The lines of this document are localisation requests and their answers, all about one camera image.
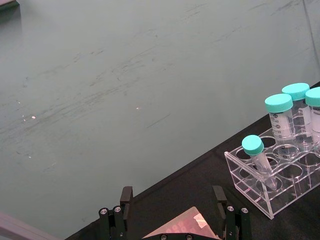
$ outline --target tube cap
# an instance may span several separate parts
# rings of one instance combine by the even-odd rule
[[[265,145],[259,136],[249,135],[242,140],[242,147],[246,154],[255,156],[262,153]]]
[[[280,93],[264,100],[265,108],[269,113],[282,113],[292,108],[294,103],[289,94]]]
[[[293,101],[302,100],[306,97],[306,92],[310,89],[307,83],[294,83],[282,88],[284,94],[289,94]]]
[[[320,86],[305,93],[305,103],[311,107],[320,107]]]

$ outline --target black table surface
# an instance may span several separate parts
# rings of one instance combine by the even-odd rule
[[[193,206],[216,232],[219,224],[213,212],[212,185],[222,186],[227,199],[237,207],[248,208],[254,240],[320,240],[320,187],[292,203],[272,220],[234,187],[224,152],[240,146],[245,136],[259,135],[270,127],[266,115],[134,197],[129,240],[141,239]],[[98,235],[99,220],[96,220],[67,240],[97,240]]]

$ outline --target black mat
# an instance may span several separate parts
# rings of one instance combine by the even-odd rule
[[[320,187],[307,193],[270,220],[233,185],[224,152],[240,146],[245,136],[259,135],[270,127],[269,116],[266,115],[137,195],[134,198],[133,216],[129,225],[129,239],[141,239],[193,206],[197,207],[216,232],[218,224],[213,212],[211,186],[220,185],[228,200],[239,207],[247,206],[254,240],[320,240]],[[97,220],[67,240],[97,240],[98,234]]]

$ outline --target acrylic test tube rack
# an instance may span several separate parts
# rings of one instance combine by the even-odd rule
[[[264,143],[264,152],[272,168],[268,177],[261,175],[242,146],[231,152],[225,152],[225,158],[235,188],[250,200],[270,219],[277,213],[320,185],[320,155],[313,146],[309,151],[299,151],[291,159],[278,154],[272,129],[259,135]],[[271,190],[265,184],[267,178],[275,176],[277,190]]]

